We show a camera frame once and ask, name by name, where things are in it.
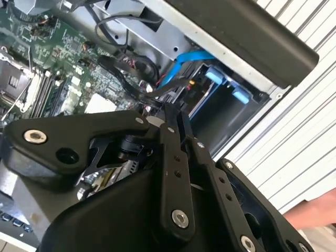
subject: motherboard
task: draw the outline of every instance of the motherboard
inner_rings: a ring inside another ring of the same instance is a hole
[[[17,118],[108,112],[136,105],[117,79],[96,64],[98,57],[109,53],[51,13],[36,21],[21,18],[28,22],[0,9],[0,48],[35,77],[28,83],[0,65],[0,117],[12,107],[2,118],[4,124]]]

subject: black bracket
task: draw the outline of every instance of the black bracket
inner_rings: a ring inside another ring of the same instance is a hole
[[[149,123],[135,111],[15,121],[5,128],[1,156],[13,172],[51,190],[66,191],[87,168],[91,140],[144,135],[148,129]],[[46,141],[25,140],[28,130],[42,132]]]

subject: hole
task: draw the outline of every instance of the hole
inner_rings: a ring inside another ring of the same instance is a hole
[[[290,241],[286,240],[286,244],[292,252],[299,252],[298,248]]]
[[[176,177],[181,177],[182,176],[179,171],[175,171],[174,174],[175,174]]]
[[[232,201],[232,197],[228,194],[225,194],[226,198],[229,200],[229,201]]]
[[[253,236],[256,239],[259,239],[261,237],[261,226],[260,226],[257,218],[254,217],[250,213],[246,213],[245,218],[246,218],[246,221],[247,221],[248,225],[250,226],[250,229],[252,231]]]
[[[70,148],[61,148],[56,152],[57,159],[63,164],[76,164],[79,161],[79,155]]]
[[[179,221],[180,221],[181,223],[184,223],[184,222],[185,222],[185,219],[184,219],[184,217],[183,217],[181,214],[178,214],[176,218],[179,219]]]
[[[247,247],[252,248],[252,244],[249,241],[246,241],[245,244]]]
[[[39,134],[39,133],[31,133],[30,137],[32,139],[39,140],[39,139],[41,139],[41,134]]]
[[[105,2],[105,5],[104,5],[105,11],[107,11],[107,9],[109,8],[110,4],[111,4],[111,0],[108,0],[108,1]]]

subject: blue connector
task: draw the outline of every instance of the blue connector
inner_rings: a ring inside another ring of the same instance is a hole
[[[176,58],[175,66],[170,70],[170,72],[166,75],[166,77],[162,80],[160,87],[166,85],[170,82],[181,70],[182,65],[188,61],[196,61],[196,60],[206,60],[206,59],[214,59],[215,57],[209,54],[207,51],[192,51],[187,52],[185,54],[180,54]]]

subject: metal plate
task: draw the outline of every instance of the metal plate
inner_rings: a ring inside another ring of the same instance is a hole
[[[96,6],[109,15],[139,16],[145,8],[143,4],[132,0],[114,0],[107,10],[104,9],[104,2],[99,2]],[[156,32],[142,22],[127,19],[119,19],[118,22],[171,60],[191,49],[184,34],[177,28],[179,26],[175,27],[167,21],[163,21]],[[117,22],[111,22],[110,27],[114,29],[115,26],[118,26]]]

